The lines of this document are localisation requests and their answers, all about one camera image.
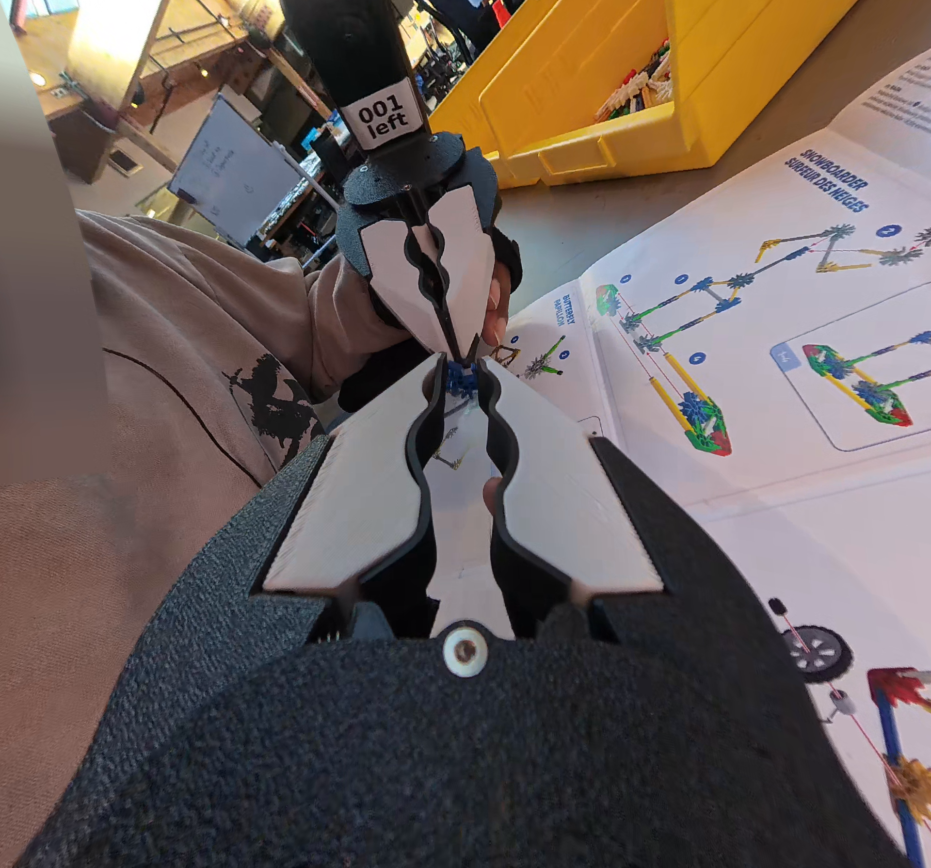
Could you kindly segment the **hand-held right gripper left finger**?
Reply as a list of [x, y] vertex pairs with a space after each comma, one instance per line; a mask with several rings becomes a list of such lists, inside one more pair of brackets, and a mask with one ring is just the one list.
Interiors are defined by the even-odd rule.
[[436, 535], [425, 466], [444, 434], [448, 361], [430, 356], [331, 433], [262, 579], [327, 598], [348, 620], [374, 603], [393, 632], [430, 632]]

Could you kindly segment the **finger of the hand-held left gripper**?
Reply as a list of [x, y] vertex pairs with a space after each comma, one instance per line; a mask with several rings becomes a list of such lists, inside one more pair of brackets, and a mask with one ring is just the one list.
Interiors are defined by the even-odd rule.
[[452, 339], [452, 355], [467, 361], [480, 337], [495, 251], [484, 232], [473, 187], [447, 190], [433, 205], [436, 265], [443, 297], [441, 318]]
[[383, 219], [359, 230], [369, 284], [392, 315], [431, 352], [452, 355], [436, 269], [403, 220]]

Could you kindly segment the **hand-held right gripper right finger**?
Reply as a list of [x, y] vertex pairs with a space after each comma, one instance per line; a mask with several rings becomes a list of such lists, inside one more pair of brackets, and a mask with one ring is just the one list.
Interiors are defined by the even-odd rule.
[[621, 451], [587, 434], [492, 359], [480, 361], [494, 493], [490, 566], [516, 636], [536, 636], [559, 605], [664, 590], [605, 465]]

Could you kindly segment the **blue plastic connector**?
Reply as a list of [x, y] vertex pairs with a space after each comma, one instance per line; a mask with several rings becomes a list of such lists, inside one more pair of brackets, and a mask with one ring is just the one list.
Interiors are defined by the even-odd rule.
[[481, 372], [480, 361], [474, 360], [470, 364], [463, 364], [448, 360], [444, 364], [444, 392], [448, 398], [458, 403], [479, 404], [479, 375]]

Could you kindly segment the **person's left forearm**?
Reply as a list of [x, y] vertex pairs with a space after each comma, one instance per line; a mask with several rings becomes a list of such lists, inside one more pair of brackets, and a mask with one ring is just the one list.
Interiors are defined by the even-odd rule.
[[335, 396], [356, 412], [425, 360], [404, 328], [385, 323], [369, 284], [343, 255], [309, 274], [305, 286], [309, 344], [299, 366], [311, 400]]

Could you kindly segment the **person's left hand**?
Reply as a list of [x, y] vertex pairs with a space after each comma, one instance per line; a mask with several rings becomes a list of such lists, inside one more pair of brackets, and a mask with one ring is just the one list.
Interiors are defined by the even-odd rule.
[[480, 337], [489, 348], [501, 344], [506, 334], [510, 294], [510, 269], [504, 262], [496, 260], [490, 279], [486, 310], [480, 331]]

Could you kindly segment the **yellow plastic bin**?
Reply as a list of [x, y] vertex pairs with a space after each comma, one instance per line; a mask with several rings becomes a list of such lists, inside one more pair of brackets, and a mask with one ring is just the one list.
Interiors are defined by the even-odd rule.
[[479, 147], [488, 159], [497, 159], [497, 141], [479, 104], [479, 95], [504, 70], [557, 1], [559, 0], [526, 0], [521, 3], [507, 24], [500, 28], [491, 42], [431, 113], [430, 125], [436, 132], [458, 132], [468, 148]]
[[[857, 0], [559, 0], [479, 95], [501, 185], [715, 163]], [[670, 39], [674, 100], [595, 123]]]

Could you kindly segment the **whiteboard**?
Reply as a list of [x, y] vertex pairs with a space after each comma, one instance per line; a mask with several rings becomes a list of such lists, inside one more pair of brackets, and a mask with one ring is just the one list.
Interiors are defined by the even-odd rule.
[[287, 155], [217, 93], [166, 188], [244, 248], [300, 180]]

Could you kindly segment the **white instruction sheet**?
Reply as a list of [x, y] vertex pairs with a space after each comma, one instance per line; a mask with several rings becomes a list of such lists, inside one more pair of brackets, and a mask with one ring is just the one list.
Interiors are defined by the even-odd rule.
[[930, 59], [510, 318], [495, 358], [715, 537], [928, 865]]

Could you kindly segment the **person's beige sweater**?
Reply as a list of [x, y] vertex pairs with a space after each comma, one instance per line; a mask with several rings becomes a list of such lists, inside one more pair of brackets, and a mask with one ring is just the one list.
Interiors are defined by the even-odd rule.
[[102, 472], [2, 491], [1, 858], [53, 812], [193, 556], [316, 435], [304, 273], [76, 210], [110, 401]]

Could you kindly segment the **pile of colourful building pieces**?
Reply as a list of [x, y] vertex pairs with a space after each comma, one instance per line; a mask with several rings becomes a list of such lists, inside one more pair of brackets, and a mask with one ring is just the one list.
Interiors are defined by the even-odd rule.
[[598, 124], [671, 103], [674, 82], [670, 46], [667, 36], [654, 50], [645, 66], [640, 70], [630, 70], [595, 113], [593, 121]]

